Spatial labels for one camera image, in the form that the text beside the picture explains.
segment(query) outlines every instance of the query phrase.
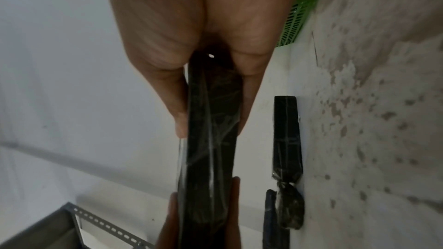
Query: dark stone-like object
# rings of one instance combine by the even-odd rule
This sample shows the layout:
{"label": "dark stone-like object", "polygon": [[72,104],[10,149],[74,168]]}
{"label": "dark stone-like object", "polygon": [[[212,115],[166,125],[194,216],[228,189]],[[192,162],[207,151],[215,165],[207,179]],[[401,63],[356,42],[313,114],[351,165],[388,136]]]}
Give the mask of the dark stone-like object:
{"label": "dark stone-like object", "polygon": [[303,226],[305,217],[305,200],[301,194],[289,183],[277,182],[277,209],[278,224],[282,228],[299,230]]}
{"label": "dark stone-like object", "polygon": [[297,99],[295,96],[276,96],[272,177],[277,181],[297,183],[302,174]]}
{"label": "dark stone-like object", "polygon": [[178,248],[225,248],[242,78],[229,51],[209,46],[188,67],[188,139],[180,170]]}
{"label": "dark stone-like object", "polygon": [[263,249],[289,249],[289,230],[281,228],[277,222],[277,213],[275,211],[276,195],[277,193],[273,190],[266,192]]}

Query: finger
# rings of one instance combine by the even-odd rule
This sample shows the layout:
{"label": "finger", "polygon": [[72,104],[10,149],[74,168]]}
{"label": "finger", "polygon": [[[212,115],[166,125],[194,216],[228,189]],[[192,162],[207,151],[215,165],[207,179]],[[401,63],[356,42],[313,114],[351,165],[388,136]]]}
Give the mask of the finger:
{"label": "finger", "polygon": [[239,195],[240,178],[234,177],[231,185],[231,197],[229,201],[229,214],[226,224],[225,247],[229,249],[241,248],[241,236],[239,227]]}
{"label": "finger", "polygon": [[156,249],[175,249],[179,234],[179,215],[177,205],[177,193],[172,193],[169,198],[168,216],[160,232]]}
{"label": "finger", "polygon": [[158,69],[148,64],[133,63],[157,92],[175,120],[175,133],[179,138],[187,137],[188,85],[183,67],[174,70]]}
{"label": "finger", "polygon": [[257,92],[263,80],[272,52],[264,55],[252,55],[231,52],[237,70],[243,77],[243,100],[240,112],[239,134],[246,125]]}

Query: green plastic crate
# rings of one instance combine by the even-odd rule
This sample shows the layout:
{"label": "green plastic crate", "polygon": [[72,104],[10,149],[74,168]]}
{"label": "green plastic crate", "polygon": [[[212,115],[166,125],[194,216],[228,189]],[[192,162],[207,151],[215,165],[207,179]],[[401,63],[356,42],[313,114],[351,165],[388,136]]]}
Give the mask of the green plastic crate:
{"label": "green plastic crate", "polygon": [[295,0],[276,47],[294,43],[317,0]]}

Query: plastic wrap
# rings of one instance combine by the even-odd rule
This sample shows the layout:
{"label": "plastic wrap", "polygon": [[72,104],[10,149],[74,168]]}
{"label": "plastic wrap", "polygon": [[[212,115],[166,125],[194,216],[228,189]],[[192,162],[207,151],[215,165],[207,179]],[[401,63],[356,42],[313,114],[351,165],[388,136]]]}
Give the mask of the plastic wrap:
{"label": "plastic wrap", "polygon": [[188,139],[182,144],[179,248],[224,248],[242,78],[229,51],[195,51],[188,65]]}
{"label": "plastic wrap", "polygon": [[305,200],[290,183],[277,182],[277,188],[275,208],[278,224],[282,228],[299,230],[305,220]]}
{"label": "plastic wrap", "polygon": [[289,230],[278,225],[275,202],[276,192],[268,190],[263,221],[263,249],[289,249]]}
{"label": "plastic wrap", "polygon": [[274,97],[272,177],[297,183],[303,174],[299,114],[295,96]]}

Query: human hand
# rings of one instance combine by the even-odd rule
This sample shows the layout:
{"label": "human hand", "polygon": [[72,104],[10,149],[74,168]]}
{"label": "human hand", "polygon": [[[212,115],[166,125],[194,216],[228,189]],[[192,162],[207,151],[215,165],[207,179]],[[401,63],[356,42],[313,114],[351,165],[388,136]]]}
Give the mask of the human hand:
{"label": "human hand", "polygon": [[183,67],[211,42],[228,46],[243,77],[243,129],[293,0],[111,0],[131,63],[187,135]]}
{"label": "human hand", "polygon": [[[225,247],[227,249],[241,249],[239,228],[239,195],[240,178],[232,178],[231,197],[229,201],[229,213],[226,222]],[[158,236],[156,249],[175,249],[179,235],[179,215],[177,205],[177,193],[169,198],[168,216],[162,231]]]}

